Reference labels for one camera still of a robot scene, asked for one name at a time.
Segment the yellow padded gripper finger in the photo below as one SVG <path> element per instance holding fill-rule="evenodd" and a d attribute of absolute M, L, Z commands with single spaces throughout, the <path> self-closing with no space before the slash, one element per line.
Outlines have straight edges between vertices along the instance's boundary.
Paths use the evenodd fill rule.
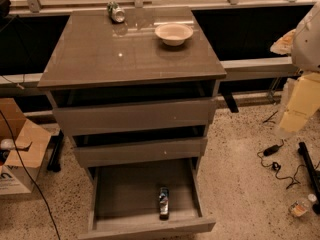
<path fill-rule="evenodd" d="M 286 133 L 298 132 L 320 108 L 320 74 L 303 74 L 291 86 L 292 92 L 279 122 L 279 128 Z"/>

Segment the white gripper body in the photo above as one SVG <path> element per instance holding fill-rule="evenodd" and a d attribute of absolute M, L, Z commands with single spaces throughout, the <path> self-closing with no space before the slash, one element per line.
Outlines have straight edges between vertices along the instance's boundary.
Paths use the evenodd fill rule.
<path fill-rule="evenodd" d="M 293 39 L 296 30 L 292 29 L 284 34 L 281 38 L 279 38 L 276 42 L 274 42 L 271 47 L 270 51 L 279 54 L 279 55 L 288 55 L 291 53 Z"/>

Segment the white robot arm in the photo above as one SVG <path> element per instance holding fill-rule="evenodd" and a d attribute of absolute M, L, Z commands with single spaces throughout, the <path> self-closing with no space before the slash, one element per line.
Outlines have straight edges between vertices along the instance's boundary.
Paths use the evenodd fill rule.
<path fill-rule="evenodd" d="M 283 113 L 277 131 L 285 136 L 301 130 L 320 108 L 320 2 L 270 47 L 276 54 L 291 56 L 292 64 L 302 75 L 288 82 L 283 93 Z"/>

